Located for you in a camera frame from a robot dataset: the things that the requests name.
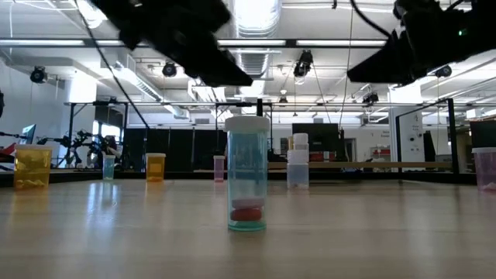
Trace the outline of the green medicine bottle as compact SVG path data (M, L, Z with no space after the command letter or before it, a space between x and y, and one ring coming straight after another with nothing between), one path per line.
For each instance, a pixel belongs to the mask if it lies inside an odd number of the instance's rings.
M114 178L115 156L104 155L102 162L102 175L104 180L112 180Z

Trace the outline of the teal bottle with red pills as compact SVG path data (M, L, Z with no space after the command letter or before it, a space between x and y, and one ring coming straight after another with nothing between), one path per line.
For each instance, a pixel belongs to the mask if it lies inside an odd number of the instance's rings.
M228 228L233 231L266 229L268 147L270 121L241 115L225 122L227 132Z

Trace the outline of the silver ceiling duct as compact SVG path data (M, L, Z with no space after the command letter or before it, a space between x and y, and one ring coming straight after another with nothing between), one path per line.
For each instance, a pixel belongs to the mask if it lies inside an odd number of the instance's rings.
M270 39L277 32L282 0L232 0L234 34L237 39ZM267 74L271 55L238 53L236 61L248 75L261 78Z

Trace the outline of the background black robot arms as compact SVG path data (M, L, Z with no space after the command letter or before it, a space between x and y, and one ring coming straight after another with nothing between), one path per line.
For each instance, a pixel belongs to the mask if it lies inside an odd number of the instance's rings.
M98 134L92 134L85 130L80 130L74 138L63 136L61 138L41 137L37 140L38 145L46 145L48 142L59 143L66 148L66 154L57 159L51 167L75 168L75 169L102 169L103 158L106 155L114 156L109 151L111 145L110 137L103 137ZM87 148L86 162L79 156L78 149Z

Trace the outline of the wide yellow medicine bottle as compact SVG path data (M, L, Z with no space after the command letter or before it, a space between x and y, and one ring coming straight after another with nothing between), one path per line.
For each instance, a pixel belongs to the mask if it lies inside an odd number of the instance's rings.
M53 148L23 144L15 149L14 187L17 190L47 188Z

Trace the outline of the black partition panels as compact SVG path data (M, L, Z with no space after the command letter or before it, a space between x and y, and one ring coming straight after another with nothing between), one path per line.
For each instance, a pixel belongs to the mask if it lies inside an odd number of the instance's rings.
M145 169L146 153L164 153L166 171L192 172L214 168L213 157L224 154L227 134L222 130L126 129L123 141L136 171Z

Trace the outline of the black metal table frame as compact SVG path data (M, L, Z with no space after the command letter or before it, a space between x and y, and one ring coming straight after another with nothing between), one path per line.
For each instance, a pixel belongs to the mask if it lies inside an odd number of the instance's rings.
M449 112L454 112L454 103L451 104L451 99L444 99L437 103L432 103L430 105L425 105L419 107L416 110L412 110L407 112L406 114L412 114L413 112L420 111L421 109L427 109L431 106L438 106L439 103L446 103L446 106L449 109ZM259 107L267 106L270 109L270 113L273 112L273 107L276 103L262 102L257 101L253 102L214 102L214 103L193 103L193 106L215 106L215 111L217 112L217 108L219 106L235 106L235 107L249 107L256 106L257 111L261 111ZM458 126L455 125L454 120L449 121L449 133L451 140L451 164L452 168L436 168L436 169L451 169L452 172L436 172L436 171L427 171L427 170L408 170L407 168L396 168L398 171L392 173L374 173L374 172L363 172L363 171L337 171L338 169L344 168L333 168L333 169L315 169L309 168L309 178L311 181L361 181L361 180L409 180L409 181L424 181L424 182L435 182L435 183L447 183L447 184L473 184L476 182L476 174L468 174L461 173L460 170L460 156L458 150L458 142L457 142L457 133L456 130ZM286 175L286 162L282 161L269 161L268 162L268 178L269 180L283 180ZM192 172L171 172L166 171L164 175L165 178L169 178L172 180L181 180L181 179L207 179L213 178L214 170L195 170ZM12 179L14 178L14 172L12 171L0 171L0 188L13 187ZM102 171L100 170L89 170L89 169L53 169L50 170L50 181L52 183L65 183L65 182L75 182L75 181L90 181L97 180L99 178L103 178ZM129 171L129 170L121 170L117 171L115 174L116 179L144 179L145 173L140 171Z

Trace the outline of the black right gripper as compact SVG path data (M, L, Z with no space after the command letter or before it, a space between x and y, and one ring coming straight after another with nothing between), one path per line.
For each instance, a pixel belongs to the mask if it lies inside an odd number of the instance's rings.
M352 82L406 85L414 77L478 52L479 32L473 26L412 26L350 68L347 76Z

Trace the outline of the black background stand frame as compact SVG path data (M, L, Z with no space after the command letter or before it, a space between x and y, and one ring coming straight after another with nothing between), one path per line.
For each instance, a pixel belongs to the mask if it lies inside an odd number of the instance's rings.
M123 105L125 108L124 111L124 116L123 116L123 127L122 130L126 128L126 122L128 120L128 114L129 114L129 103L126 102L117 102L117 101L95 101L95 102L68 102L66 105L69 105L71 107L70 109L70 119L69 119L69 128L70 130L68 131L69 134L68 136L71 138L74 138L73 136L73 124L74 124L74 117L81 112L85 107L87 106L92 106L92 107L102 107L102 108L107 108L107 111L109 112L110 109L116 105Z

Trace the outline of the black wall screen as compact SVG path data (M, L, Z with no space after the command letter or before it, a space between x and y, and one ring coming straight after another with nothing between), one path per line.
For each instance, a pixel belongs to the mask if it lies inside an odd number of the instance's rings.
M310 152L337 152L344 145L339 138L340 132L337 124L333 123L294 123L292 132L306 133Z

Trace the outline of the background computer monitor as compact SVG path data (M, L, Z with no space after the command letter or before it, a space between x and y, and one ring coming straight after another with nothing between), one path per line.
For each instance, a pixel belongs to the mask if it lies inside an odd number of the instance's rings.
M36 131L36 124L32 124L30 126L26 126L22 129L22 134L19 138L19 144L32 144L34 134Z

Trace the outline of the pink medicine bottle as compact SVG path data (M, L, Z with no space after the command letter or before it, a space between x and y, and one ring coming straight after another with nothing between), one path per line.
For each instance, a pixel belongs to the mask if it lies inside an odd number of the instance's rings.
M221 155L215 155L214 160L214 182L224 181L224 168L225 168L225 157Z

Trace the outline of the pale purple medicine bottle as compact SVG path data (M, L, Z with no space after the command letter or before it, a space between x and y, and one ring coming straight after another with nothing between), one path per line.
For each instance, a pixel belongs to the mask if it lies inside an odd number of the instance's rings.
M496 192L496 147L473 148L479 191Z

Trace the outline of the large black monitor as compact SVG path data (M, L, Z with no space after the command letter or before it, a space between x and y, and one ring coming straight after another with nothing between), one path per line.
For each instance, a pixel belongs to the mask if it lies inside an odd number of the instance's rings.
M496 147L496 121L475 121L470 123L473 148Z

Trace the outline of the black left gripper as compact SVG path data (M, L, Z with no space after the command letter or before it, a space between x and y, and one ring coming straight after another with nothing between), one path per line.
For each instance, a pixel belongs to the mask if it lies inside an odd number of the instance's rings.
M155 50L184 68L187 76L210 87L249 86L253 79L236 58L219 48L211 33L177 31L163 0L142 0L143 34Z

